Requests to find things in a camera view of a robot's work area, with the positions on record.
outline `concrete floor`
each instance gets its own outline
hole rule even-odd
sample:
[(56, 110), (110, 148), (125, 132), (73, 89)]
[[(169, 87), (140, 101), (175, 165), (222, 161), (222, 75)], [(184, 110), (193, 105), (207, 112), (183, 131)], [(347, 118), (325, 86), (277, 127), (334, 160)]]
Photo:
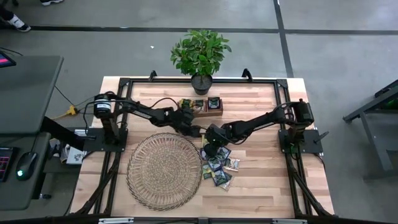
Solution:
[[(393, 0), (280, 0), (286, 29), (397, 30), (398, 2)], [(35, 26), (278, 28), (272, 0), (65, 0), (42, 7), (21, 1), (13, 11)], [(225, 33), (233, 53), (216, 74), (238, 77), (244, 68), (255, 77), (287, 77), (279, 34)], [(100, 90), (105, 75), (180, 75), (169, 62), (178, 32), (59, 32), (21, 34), (0, 30), (0, 47), (25, 55), (65, 57), (57, 86), (74, 103)], [(364, 182), (379, 168), (360, 121), (344, 115), (397, 79), (396, 35), (287, 35), (294, 77), (305, 79), (316, 125), (330, 131), (323, 140), (326, 174), (337, 215), (398, 222), (397, 179)], [(67, 110), (56, 91), (48, 116)], [(81, 117), (61, 124), (79, 126)], [(54, 198), (22, 212), (0, 212), (0, 220), (63, 215), (76, 177), (49, 178)]]

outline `sneaker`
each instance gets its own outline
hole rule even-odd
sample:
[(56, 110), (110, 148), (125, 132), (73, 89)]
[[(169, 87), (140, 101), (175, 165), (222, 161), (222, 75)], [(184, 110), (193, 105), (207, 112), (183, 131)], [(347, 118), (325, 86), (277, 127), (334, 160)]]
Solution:
[(7, 22), (10, 23), (11, 25), (13, 25), (17, 30), (19, 30), (21, 32), (30, 31), (30, 26), (28, 26), (27, 24), (22, 22), (16, 15), (14, 15), (14, 17)]
[(40, 0), (43, 6), (49, 6), (51, 3), (60, 3), (63, 2), (63, 0)]

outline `woven basket tray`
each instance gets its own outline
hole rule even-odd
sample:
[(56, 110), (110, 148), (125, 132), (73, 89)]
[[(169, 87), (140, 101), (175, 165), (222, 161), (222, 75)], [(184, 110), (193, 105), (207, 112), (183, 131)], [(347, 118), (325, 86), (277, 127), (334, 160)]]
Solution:
[(201, 181), (201, 157), (178, 134), (155, 134), (131, 154), (127, 184), (132, 195), (153, 210), (170, 210), (189, 201)]

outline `green leaves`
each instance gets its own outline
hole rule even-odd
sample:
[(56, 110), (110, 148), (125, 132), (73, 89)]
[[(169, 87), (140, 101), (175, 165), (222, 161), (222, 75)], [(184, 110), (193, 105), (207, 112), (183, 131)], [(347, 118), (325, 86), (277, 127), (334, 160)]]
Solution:
[(231, 47), (224, 44), (229, 40), (218, 36), (210, 30), (190, 30), (171, 50), (170, 61), (176, 69), (186, 75), (212, 75), (220, 69), (224, 59), (224, 49), (232, 52)]

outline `black mouse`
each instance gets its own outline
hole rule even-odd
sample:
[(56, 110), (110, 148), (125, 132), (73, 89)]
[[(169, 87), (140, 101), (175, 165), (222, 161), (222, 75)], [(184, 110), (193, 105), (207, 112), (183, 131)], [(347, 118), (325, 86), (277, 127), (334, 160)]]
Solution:
[(35, 169), (37, 153), (26, 152), (23, 153), (21, 158), (18, 160), (16, 174), (17, 180), (29, 180)]

